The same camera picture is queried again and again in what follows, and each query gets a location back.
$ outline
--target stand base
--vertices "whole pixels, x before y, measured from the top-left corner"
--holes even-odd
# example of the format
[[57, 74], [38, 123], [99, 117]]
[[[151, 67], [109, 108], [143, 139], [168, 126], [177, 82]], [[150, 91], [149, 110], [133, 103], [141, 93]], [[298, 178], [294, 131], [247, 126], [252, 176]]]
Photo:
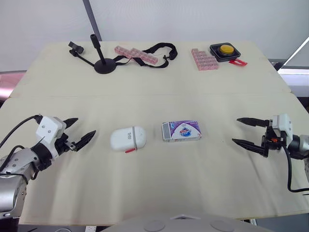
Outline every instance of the stand base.
[[114, 71], [116, 69], [116, 62], [113, 59], [105, 59], [106, 64], [102, 64], [101, 60], [98, 60], [95, 63], [95, 70], [97, 73], [100, 74], [107, 74], [107, 73], [111, 73], [112, 71]]

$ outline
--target soap box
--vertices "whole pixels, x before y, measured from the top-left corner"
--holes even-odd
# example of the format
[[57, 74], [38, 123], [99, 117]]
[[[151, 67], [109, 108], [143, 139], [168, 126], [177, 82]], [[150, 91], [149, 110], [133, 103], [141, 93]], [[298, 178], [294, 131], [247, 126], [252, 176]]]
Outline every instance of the soap box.
[[162, 123], [164, 142], [199, 140], [202, 138], [197, 121], [175, 121]]

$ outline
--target white case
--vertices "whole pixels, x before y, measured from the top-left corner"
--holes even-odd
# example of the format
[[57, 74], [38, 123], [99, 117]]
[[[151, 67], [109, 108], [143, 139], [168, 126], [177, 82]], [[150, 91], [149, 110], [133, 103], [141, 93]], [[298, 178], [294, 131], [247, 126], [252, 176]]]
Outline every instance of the white case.
[[115, 130], [111, 134], [111, 147], [116, 151], [139, 149], [146, 144], [146, 131], [142, 127], [129, 127]]

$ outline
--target printed logo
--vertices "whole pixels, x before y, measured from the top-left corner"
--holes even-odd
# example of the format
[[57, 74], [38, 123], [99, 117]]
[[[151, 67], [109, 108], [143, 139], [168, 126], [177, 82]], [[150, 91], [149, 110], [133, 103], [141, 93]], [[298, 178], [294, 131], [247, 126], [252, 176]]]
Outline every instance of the printed logo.
[[180, 135], [183, 137], [189, 137], [191, 135], [191, 130], [187, 129], [186, 127], [184, 127], [181, 131], [180, 131]]

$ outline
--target yellow button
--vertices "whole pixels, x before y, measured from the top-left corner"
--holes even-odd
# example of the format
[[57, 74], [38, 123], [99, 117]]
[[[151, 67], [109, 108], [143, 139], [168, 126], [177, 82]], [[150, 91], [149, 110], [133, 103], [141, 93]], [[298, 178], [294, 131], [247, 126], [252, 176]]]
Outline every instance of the yellow button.
[[234, 48], [230, 45], [225, 44], [220, 47], [220, 52], [222, 52], [223, 54], [231, 55], [234, 52]]

